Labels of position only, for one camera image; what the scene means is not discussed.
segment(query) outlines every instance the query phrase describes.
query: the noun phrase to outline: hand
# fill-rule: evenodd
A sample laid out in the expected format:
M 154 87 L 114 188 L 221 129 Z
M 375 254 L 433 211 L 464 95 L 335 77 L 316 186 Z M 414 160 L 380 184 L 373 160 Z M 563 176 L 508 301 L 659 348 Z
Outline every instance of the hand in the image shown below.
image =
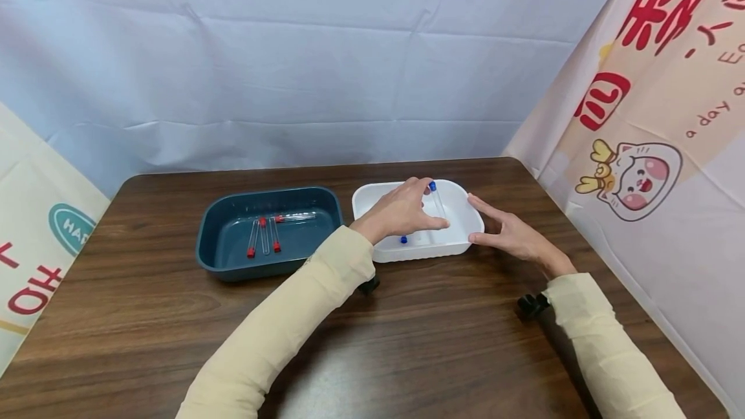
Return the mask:
M 362 234 L 373 245 L 394 235 L 410 235 L 420 230 L 450 227 L 446 219 L 430 217 L 422 210 L 422 195 L 429 194 L 432 178 L 411 177 L 354 221 L 349 228 Z
M 566 254 L 515 214 L 493 208 L 470 193 L 468 202 L 501 225 L 501 231 L 497 234 L 471 233 L 470 242 L 501 249 L 518 259 L 538 263 L 549 279 L 577 273 Z

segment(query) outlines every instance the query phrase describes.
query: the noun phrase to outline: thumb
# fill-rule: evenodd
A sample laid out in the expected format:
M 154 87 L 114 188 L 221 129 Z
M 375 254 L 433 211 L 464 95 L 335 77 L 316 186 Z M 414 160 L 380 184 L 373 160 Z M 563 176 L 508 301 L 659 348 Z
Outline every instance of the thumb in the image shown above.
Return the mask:
M 504 249 L 504 237 L 501 235 L 492 235 L 490 233 L 471 233 L 468 241 L 481 246 L 491 246 L 492 248 Z

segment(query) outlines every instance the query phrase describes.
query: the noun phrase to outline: wooden table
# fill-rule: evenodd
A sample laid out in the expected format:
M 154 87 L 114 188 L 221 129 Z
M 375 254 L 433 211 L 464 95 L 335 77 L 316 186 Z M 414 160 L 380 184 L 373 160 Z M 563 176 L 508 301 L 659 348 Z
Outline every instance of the wooden table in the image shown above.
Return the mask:
M 518 214 L 592 272 L 690 418 L 716 398 L 518 161 L 509 158 L 144 175 L 123 185 L 0 380 L 3 418 L 172 418 L 197 371 L 284 277 L 226 285 L 195 262 L 215 199 L 322 185 L 352 222 L 359 186 L 454 180 Z M 487 224 L 487 230 L 493 224 Z M 281 373 L 261 418 L 582 418 L 539 324 L 513 307 L 545 282 L 489 248 L 378 266 Z

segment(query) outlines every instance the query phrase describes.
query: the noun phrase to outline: white backdrop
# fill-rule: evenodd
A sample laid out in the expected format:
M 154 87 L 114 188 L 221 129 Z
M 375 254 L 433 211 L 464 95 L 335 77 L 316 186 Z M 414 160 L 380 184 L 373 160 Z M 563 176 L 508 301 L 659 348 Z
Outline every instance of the white backdrop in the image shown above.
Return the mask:
M 0 100 L 137 173 L 498 155 L 606 0 L 0 0 Z

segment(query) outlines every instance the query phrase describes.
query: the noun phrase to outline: long sleeve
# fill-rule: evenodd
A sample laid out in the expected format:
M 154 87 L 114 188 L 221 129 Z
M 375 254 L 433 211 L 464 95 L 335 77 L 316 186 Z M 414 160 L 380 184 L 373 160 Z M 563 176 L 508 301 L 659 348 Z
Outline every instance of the long sleeve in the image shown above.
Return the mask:
M 359 233 L 335 231 L 257 306 L 206 362 L 177 419 L 257 418 L 264 395 L 300 346 L 374 275 L 373 248 Z
M 616 321 L 589 274 L 565 275 L 548 284 L 554 307 L 577 352 L 592 398 L 604 419 L 677 419 L 686 416 L 654 370 Z

